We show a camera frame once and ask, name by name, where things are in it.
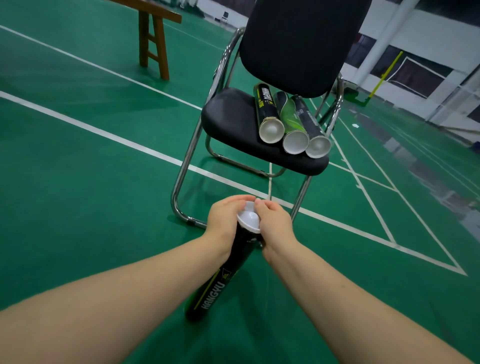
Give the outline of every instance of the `white tube cap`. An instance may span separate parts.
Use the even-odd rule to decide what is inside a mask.
[[[267,119],[260,125],[258,134],[265,143],[273,144],[282,140],[285,126],[277,118]]]
[[[321,158],[326,156],[330,149],[332,149],[332,142],[326,136],[316,136],[310,141],[305,153],[310,158]]]
[[[283,149],[288,154],[300,154],[307,149],[309,141],[307,133],[302,130],[294,130],[283,138]]]
[[[260,234],[260,217],[255,212],[255,203],[253,201],[247,201],[245,209],[237,214],[237,220],[244,229]]]

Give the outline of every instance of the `forearm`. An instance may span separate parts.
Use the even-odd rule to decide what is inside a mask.
[[[227,259],[203,238],[0,313],[2,363],[116,363]]]
[[[299,243],[270,264],[342,363],[469,363]]]

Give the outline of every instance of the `chair seat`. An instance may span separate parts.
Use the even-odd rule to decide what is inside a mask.
[[[328,166],[328,156],[313,159],[305,153],[288,154],[282,142],[266,144],[258,135],[253,96],[225,88],[202,110],[202,126],[212,138],[244,153],[307,176],[316,176]]]

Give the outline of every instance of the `yellow pole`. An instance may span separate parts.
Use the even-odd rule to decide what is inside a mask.
[[[390,67],[388,67],[387,70],[385,71],[385,73],[382,75],[382,78],[380,79],[380,82],[377,83],[377,86],[375,86],[375,88],[370,93],[370,95],[368,95],[368,98],[372,98],[372,96],[375,95],[375,92],[378,90],[378,88],[380,87],[380,85],[382,84],[384,79],[388,76],[388,74],[392,70],[393,66],[395,66],[395,63],[398,61],[398,59],[400,58],[400,56],[402,54],[403,54],[403,51],[401,50],[400,53],[398,54],[398,56],[394,59],[393,63],[390,65]]]

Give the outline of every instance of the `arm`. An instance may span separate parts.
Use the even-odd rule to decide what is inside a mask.
[[[38,294],[0,312],[2,363],[118,363],[227,260],[236,214],[214,204],[202,237]]]
[[[300,244],[279,204],[255,206],[265,259],[341,363],[470,363]]]

